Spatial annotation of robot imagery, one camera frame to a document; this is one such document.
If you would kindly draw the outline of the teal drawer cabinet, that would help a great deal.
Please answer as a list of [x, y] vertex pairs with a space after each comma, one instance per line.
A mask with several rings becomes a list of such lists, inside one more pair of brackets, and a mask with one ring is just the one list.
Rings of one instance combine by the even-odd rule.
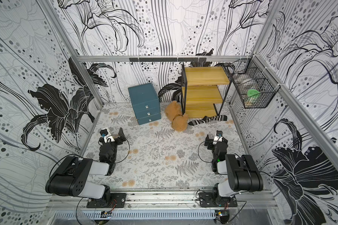
[[129, 87], [128, 92], [139, 125], [161, 119], [160, 101], [151, 83]]

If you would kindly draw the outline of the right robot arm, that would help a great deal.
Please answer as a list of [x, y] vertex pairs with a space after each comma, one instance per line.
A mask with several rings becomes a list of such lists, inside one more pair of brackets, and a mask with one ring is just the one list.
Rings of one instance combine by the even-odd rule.
[[210, 161], [212, 171], [217, 175], [227, 176], [226, 181], [214, 186], [215, 198], [230, 198], [242, 192], [263, 190], [263, 179], [252, 156], [227, 153], [229, 141], [223, 137], [222, 131], [216, 131], [212, 139], [207, 136], [204, 146], [212, 152], [213, 159]]

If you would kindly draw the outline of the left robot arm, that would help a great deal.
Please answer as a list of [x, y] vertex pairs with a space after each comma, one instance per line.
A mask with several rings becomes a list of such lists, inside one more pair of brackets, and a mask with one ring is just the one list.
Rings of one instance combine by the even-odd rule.
[[110, 197], [109, 187], [88, 181], [90, 175], [111, 176], [119, 163], [117, 147], [127, 141], [122, 128], [118, 134], [112, 135], [109, 130], [102, 129], [99, 138], [99, 160], [66, 156], [62, 163], [52, 172], [45, 190], [49, 194], [60, 196], [102, 199]]

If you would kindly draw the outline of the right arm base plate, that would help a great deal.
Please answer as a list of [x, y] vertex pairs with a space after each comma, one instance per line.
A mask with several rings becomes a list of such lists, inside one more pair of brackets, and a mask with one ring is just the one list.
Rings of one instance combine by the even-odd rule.
[[202, 208], [234, 208], [238, 206], [235, 197], [214, 196], [211, 192], [198, 192], [196, 195]]

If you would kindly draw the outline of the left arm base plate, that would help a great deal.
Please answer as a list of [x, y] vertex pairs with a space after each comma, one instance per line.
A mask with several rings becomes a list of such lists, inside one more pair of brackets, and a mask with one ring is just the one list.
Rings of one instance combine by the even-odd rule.
[[94, 208], [121, 209], [124, 207], [124, 204], [126, 202], [126, 196], [127, 196], [126, 193], [110, 193], [110, 194], [105, 194], [100, 199], [90, 198], [88, 200], [86, 207], [89, 209], [94, 209]]

